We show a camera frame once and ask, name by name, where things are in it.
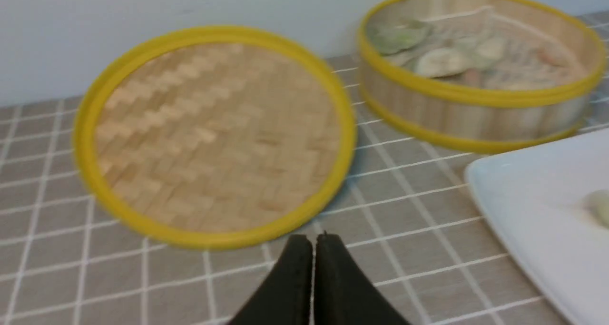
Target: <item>white grid line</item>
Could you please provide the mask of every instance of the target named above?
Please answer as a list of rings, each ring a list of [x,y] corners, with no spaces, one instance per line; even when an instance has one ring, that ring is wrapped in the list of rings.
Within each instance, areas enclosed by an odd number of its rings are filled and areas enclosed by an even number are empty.
[[[429,232],[429,231],[433,231],[433,230],[437,230],[437,229],[443,229],[445,227],[451,227],[451,226],[455,226],[455,225],[462,225],[462,224],[466,224],[466,223],[471,223],[472,221],[477,221],[477,220],[480,220],[480,219],[482,219],[482,217],[472,217],[472,218],[463,219],[463,220],[459,220],[459,221],[453,221],[452,223],[446,223],[446,224],[442,224],[442,225],[424,227],[422,229],[417,229],[417,230],[410,230],[410,231],[400,232],[398,234],[393,234],[393,235],[388,235],[388,236],[381,236],[381,237],[373,238],[373,239],[370,239],[370,240],[364,240],[364,241],[358,241],[356,243],[350,243],[350,244],[347,244],[346,247],[356,247],[356,246],[359,246],[359,245],[366,245],[366,244],[371,244],[371,243],[377,243],[377,242],[383,241],[383,240],[392,240],[392,239],[395,239],[395,238],[401,238],[401,237],[410,236],[410,235],[422,234],[424,232]]]
[[[527,305],[527,304],[531,304],[531,303],[536,303],[537,301],[541,301],[541,300],[543,300],[542,296],[530,297],[529,299],[516,301],[514,303],[509,303],[509,304],[504,304],[501,306],[492,307],[492,308],[489,308],[488,310],[473,312],[470,314],[465,314],[465,315],[461,315],[461,316],[456,316],[454,318],[437,321],[437,322],[433,323],[433,325],[453,324],[453,323],[457,323],[457,321],[472,319],[472,318],[476,318],[477,316],[490,315],[490,314],[496,313],[498,311],[508,310],[510,308]]]
[[[371,128],[369,128],[368,126],[364,126],[362,128],[362,130],[365,132],[366,136],[368,136],[370,141],[372,141],[373,143],[378,142],[378,138],[376,138],[376,135],[374,134],[374,132],[372,132]],[[381,156],[382,160],[385,161],[385,164],[388,167],[395,167],[395,163],[394,163],[393,159],[391,158],[391,156],[389,156],[387,151],[385,151],[385,149],[382,146],[375,147],[375,148],[376,148],[379,156]],[[414,194],[413,188],[411,187],[411,185],[409,184],[409,182],[403,175],[402,171],[400,171],[398,169],[394,169],[391,172],[393,174],[393,177],[398,181],[398,184],[400,184],[400,186],[402,187],[402,189],[404,190],[404,192],[407,195]],[[422,201],[418,197],[413,197],[412,200],[413,200],[413,204],[414,204],[415,208],[421,214],[423,219],[428,223],[428,225],[437,226],[438,224],[436,223],[436,221],[432,217],[432,215],[429,213],[429,211],[427,210],[425,205],[422,203]],[[448,241],[448,238],[446,238],[444,233],[439,229],[432,230],[432,233],[435,234],[436,238],[438,238],[438,240],[440,241],[440,243],[442,244],[444,249],[446,249],[449,256],[452,258],[453,262],[455,262],[455,264],[457,264],[457,265],[462,264],[463,260],[461,260],[461,257],[459,257],[459,254],[457,254],[457,251],[455,251],[454,247],[452,247],[452,245],[450,244],[450,242]],[[481,290],[480,286],[478,285],[478,282],[476,282],[476,280],[471,275],[469,270],[466,267],[461,267],[460,270],[461,270],[461,273],[463,273],[467,282],[470,284],[470,287],[472,288],[474,293],[476,293],[476,295],[478,295],[478,297],[482,301],[482,304],[484,305],[484,307],[487,310],[492,308],[493,306],[490,303],[489,298]],[[491,317],[493,318],[496,325],[505,325],[504,322],[502,321],[502,319],[500,319],[500,317],[495,312],[491,312]]]
[[[63,134],[69,134],[70,132],[72,132],[72,129],[68,128],[67,130],[57,130],[57,132],[55,132],[55,131],[54,132],[44,132],[43,134],[18,136],[18,137],[13,137],[11,139],[7,138],[4,140],[0,140],[0,144],[6,144],[8,141],[35,140],[38,138],[52,137],[55,134],[57,134],[57,136],[59,136],[59,135],[63,135]]]
[[[367,175],[372,175],[372,174],[383,173],[385,171],[390,171],[390,170],[394,170],[394,169],[402,169],[403,167],[414,167],[414,166],[418,166],[418,165],[422,165],[422,164],[428,164],[428,163],[431,163],[431,162],[443,162],[447,158],[462,158],[463,156],[468,156],[468,155],[471,155],[471,154],[469,152],[465,152],[463,154],[455,154],[455,155],[452,155],[452,156],[446,156],[445,158],[431,158],[429,160],[414,162],[412,164],[396,165],[395,167],[386,167],[386,168],[378,169],[378,170],[365,171],[363,173],[357,173],[357,174],[353,174],[353,175],[348,175],[347,177],[367,176]],[[461,182],[459,180],[459,178],[457,178],[455,181],[457,181],[457,180],[459,182],[453,182],[454,185],[463,184],[463,182]]]
[[[68,111],[64,111],[61,114],[62,115],[69,115],[70,113],[76,113],[76,110],[68,110]],[[43,115],[35,115],[35,116],[24,116],[24,117],[20,117],[19,121],[22,120],[34,120],[34,119],[44,119],[44,118],[51,118],[51,117],[57,117],[59,115],[58,112],[55,113],[44,113]],[[9,124],[11,122],[11,120],[0,120],[0,125],[4,125],[4,124]]]
[[[52,155],[49,154],[46,156],[46,160],[49,161],[49,169],[50,169],[50,163],[52,162]],[[78,171],[68,171],[66,173],[58,173],[58,174],[53,174],[53,175],[43,175],[43,176],[39,176],[39,177],[31,177],[28,179],[22,179],[22,180],[15,180],[15,181],[11,181],[11,182],[3,182],[0,184],[0,188],[5,188],[5,187],[15,187],[15,186],[21,186],[21,185],[26,185],[26,184],[31,184],[32,182],[39,182],[39,181],[43,181],[43,180],[53,180],[53,179],[59,179],[62,177],[70,177],[70,176],[76,176],[78,175]]]
[[[80,325],[80,316],[82,308],[82,299],[85,295],[85,277],[87,276],[87,261],[89,260],[89,243],[91,243],[91,223],[93,223],[93,208],[95,208],[95,199],[92,197],[87,204],[87,221],[85,223],[85,236],[82,241],[82,258],[80,260],[78,292],[76,294],[76,307],[74,307],[74,316],[72,317],[72,325]]]
[[[17,305],[17,294],[19,293],[19,290],[21,288],[21,281],[24,276],[24,271],[26,270],[26,262],[28,260],[30,248],[32,247],[33,235],[35,233],[37,223],[39,220],[39,211],[40,211],[42,201],[44,199],[44,193],[46,191],[46,181],[47,180],[45,179],[45,177],[49,175],[49,171],[50,171],[50,164],[51,164],[50,153],[55,151],[55,145],[57,144],[57,136],[58,136],[57,131],[59,130],[59,126],[61,125],[61,119],[62,119],[61,111],[63,110],[63,100],[59,100],[59,102],[57,103],[57,110],[59,111],[59,114],[55,116],[55,119],[53,119],[52,135],[50,137],[50,143],[49,143],[49,147],[47,149],[47,153],[49,154],[49,156],[47,158],[45,158],[45,160],[44,160],[43,177],[39,182],[39,189],[37,191],[36,203],[34,205],[34,208],[32,211],[32,216],[30,219],[30,225],[29,225],[29,229],[28,229],[29,239],[26,241],[26,244],[23,249],[23,253],[21,255],[21,262],[19,264],[17,278],[15,279],[15,283],[13,284],[13,292],[10,295],[9,307],[7,308],[7,312],[6,312],[6,316],[5,316],[5,320],[4,320],[5,325],[10,325],[10,323],[12,321],[13,313],[15,312],[15,306]]]
[[[371,144],[367,144],[367,145],[360,145],[359,147],[356,147],[356,150],[359,149],[366,149],[366,148],[372,148],[372,147],[376,147],[377,145],[385,145],[385,144],[391,144],[391,143],[399,143],[401,141],[409,141],[411,139],[413,139],[414,137],[404,137],[404,138],[398,138],[396,140],[388,140],[388,141],[382,141],[379,143],[371,143]]]
[[[19,123],[21,117],[21,111],[21,106],[18,106],[13,110],[13,117],[10,119],[9,132],[4,140],[0,140],[0,143],[4,143],[2,152],[0,152],[0,173],[2,173],[2,168],[4,167],[4,160],[6,160],[6,157],[9,155],[9,148],[15,137],[15,131],[17,130],[17,123]]]
[[[353,197],[357,200],[357,203],[365,204],[366,201],[363,198],[363,195],[362,195],[361,191],[359,190],[359,188],[357,188],[357,186],[355,186],[355,184],[352,184],[350,181],[348,182],[348,186],[350,187],[350,191],[352,192]],[[382,238],[383,232],[381,230],[381,227],[376,222],[376,219],[374,219],[374,216],[372,215],[370,208],[362,207],[362,212],[363,212],[364,217],[370,224],[370,227],[372,228],[372,232],[374,232],[374,235],[378,238]],[[392,265],[394,271],[397,273],[397,275],[398,276],[405,275],[404,269],[402,269],[402,265],[400,265],[400,262],[398,261],[398,258],[396,257],[395,253],[389,246],[389,243],[386,240],[381,240],[381,247],[383,248],[385,255],[387,255],[387,259],[389,259],[389,262],[391,263],[391,265]],[[409,298],[413,302],[413,306],[417,309],[417,312],[419,313],[419,316],[421,317],[423,323],[424,324],[431,323],[431,317],[427,313],[427,310],[425,309],[425,307],[423,307],[420,299],[417,296],[417,293],[415,292],[413,285],[408,280],[402,280],[402,286],[404,286],[406,293],[408,294]]]
[[[140,324],[148,325],[148,253],[150,253],[148,237],[142,240],[142,294],[140,296]]]
[[[151,251],[160,250],[160,249],[163,249],[164,247],[167,247],[167,245],[166,244],[154,245],[154,246],[149,247],[147,251],[150,253]],[[87,260],[87,264],[95,264],[98,262],[115,260],[117,258],[137,256],[137,255],[141,255],[142,253],[143,253],[142,249],[136,249],[136,250],[129,250],[129,251],[121,251],[120,253],[113,253],[113,254],[109,254],[109,255],[90,257],[89,260]],[[33,276],[33,275],[39,275],[39,274],[44,274],[44,273],[51,273],[53,271],[58,271],[58,270],[76,268],[78,266],[80,266],[80,261],[66,262],[66,263],[62,263],[62,264],[45,266],[43,268],[28,269],[28,270],[24,271],[23,275],[24,276]],[[16,277],[17,277],[17,273],[4,274],[4,275],[0,275],[0,281],[12,280],[12,279],[15,279]]]
[[[55,152],[52,152],[50,155],[51,156],[59,156],[59,155],[65,155],[65,154],[71,154],[74,152],[74,149],[66,149],[66,150],[58,150]],[[36,159],[40,159],[40,158],[45,158],[46,154],[38,154],[38,155],[28,155],[28,156],[21,156],[20,158],[7,158],[6,160],[4,160],[4,164],[14,164],[17,162],[24,162],[24,161],[31,161],[31,160],[36,160]]]
[[[495,256],[489,256],[489,257],[485,257],[485,258],[479,258],[478,260],[464,262],[464,263],[458,264],[458,265],[450,265],[450,266],[446,266],[446,267],[440,268],[440,269],[435,269],[435,270],[430,270],[430,271],[424,271],[422,273],[401,276],[401,277],[397,277],[395,279],[390,279],[390,280],[385,280],[385,281],[381,281],[381,282],[376,282],[374,284],[374,286],[385,286],[385,285],[389,285],[389,284],[394,284],[396,282],[401,282],[402,280],[411,280],[411,279],[416,279],[418,277],[424,277],[424,276],[430,276],[430,275],[435,275],[435,274],[439,274],[439,273],[444,273],[446,271],[451,271],[451,270],[463,268],[464,266],[470,266],[470,265],[474,265],[474,264],[481,264],[481,263],[489,262],[489,261],[492,261],[492,260],[498,260],[498,259],[504,258],[504,257],[509,257],[509,254],[499,254],[499,255],[495,255]]]
[[[333,73],[341,73],[342,71],[352,71],[357,69],[357,67],[352,67],[352,68],[348,68],[348,69],[337,69],[335,71],[333,71]]]
[[[213,273],[211,271],[211,258],[209,257],[209,250],[203,252],[203,264],[205,266],[205,279],[207,281],[207,308],[209,308],[209,318],[216,319],[217,307],[216,307],[216,295],[214,293],[214,282]]]
[[[41,204],[41,206],[42,207],[48,207],[48,206],[56,206],[56,205],[61,205],[61,204],[67,204],[69,202],[85,201],[85,200],[88,200],[90,197],[91,197],[90,195],[82,195],[80,197],[65,197],[63,199],[55,199],[55,200],[43,202]],[[28,206],[19,206],[19,207],[5,208],[4,210],[0,210],[0,216],[1,215],[14,214],[14,213],[18,213],[18,212],[29,211],[33,207],[34,207],[34,205],[32,204],[32,205],[28,205]]]
[[[263,257],[265,258],[265,262],[268,264],[267,265],[267,269],[270,271],[270,269],[273,269],[273,265],[272,265],[272,261],[273,261],[273,256],[270,253],[270,246],[268,245],[268,242],[264,242],[260,245],[260,249],[263,252]]]
[[[465,187],[465,186],[467,186],[467,185],[463,184],[463,185],[459,185],[459,186],[450,186],[450,187],[438,188],[437,190],[422,191],[420,193],[413,193],[413,194],[410,194],[410,195],[402,195],[402,197],[392,197],[390,199],[379,200],[379,201],[374,201],[374,202],[368,202],[367,204],[364,204],[364,205],[348,206],[348,207],[338,208],[337,210],[328,210],[328,211],[324,211],[324,215],[338,214],[338,213],[345,212],[345,211],[356,210],[356,209],[358,209],[360,207],[369,207],[369,206],[387,204],[387,202],[400,201],[400,200],[404,200],[404,199],[410,199],[411,197],[420,197],[422,195],[428,195],[428,194],[432,194],[432,193],[439,193],[439,192],[442,192],[442,191],[455,190],[455,189],[459,189],[459,188]]]
[[[112,226],[112,225],[115,225],[118,223],[119,223],[118,220],[113,219],[113,220],[108,220],[108,221],[101,221],[99,223],[89,225],[89,227],[91,229],[98,229],[100,227]],[[73,234],[74,232],[80,232],[82,230],[87,230],[87,229],[88,229],[88,225],[86,225],[86,224],[80,225],[80,226],[74,226],[74,227],[66,227],[65,229],[46,231],[46,232],[42,232],[40,234],[34,234],[32,236],[20,236],[20,237],[0,240],[0,246],[22,243],[24,241],[27,241],[30,238],[32,238],[32,240],[38,240],[38,239],[44,239],[44,238],[49,238],[49,237],[53,237],[53,236]]]

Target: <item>bamboo steamer lid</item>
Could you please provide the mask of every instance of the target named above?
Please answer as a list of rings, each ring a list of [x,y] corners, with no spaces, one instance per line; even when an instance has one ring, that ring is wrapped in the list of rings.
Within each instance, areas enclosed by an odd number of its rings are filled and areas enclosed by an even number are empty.
[[[258,30],[165,35],[113,63],[77,120],[83,179],[116,217],[190,247],[270,240],[341,186],[355,123],[341,83]]]

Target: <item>white plate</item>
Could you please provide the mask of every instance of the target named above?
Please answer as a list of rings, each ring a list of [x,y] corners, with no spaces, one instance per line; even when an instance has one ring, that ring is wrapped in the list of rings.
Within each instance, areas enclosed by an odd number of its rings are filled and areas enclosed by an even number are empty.
[[[585,196],[609,189],[609,129],[476,160],[466,180],[495,234],[575,325],[609,325],[609,229]]]

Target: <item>bamboo steamer basket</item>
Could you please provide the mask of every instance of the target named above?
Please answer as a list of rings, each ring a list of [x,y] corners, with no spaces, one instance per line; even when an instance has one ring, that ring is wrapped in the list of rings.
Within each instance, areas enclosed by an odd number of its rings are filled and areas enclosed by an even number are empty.
[[[213,26],[112,63],[85,95],[73,141],[83,180],[124,224],[228,249],[320,212],[348,173],[355,128],[324,61],[278,35]]]
[[[366,28],[395,15],[447,24],[481,8],[508,34],[513,50],[555,43],[574,67],[550,89],[476,89],[427,79],[395,67],[368,41]],[[583,124],[589,93],[605,69],[605,47],[578,19],[531,0],[387,0],[365,16],[358,33],[359,89],[394,127],[453,149],[496,153],[567,137]],[[512,65],[518,73],[518,65]]]

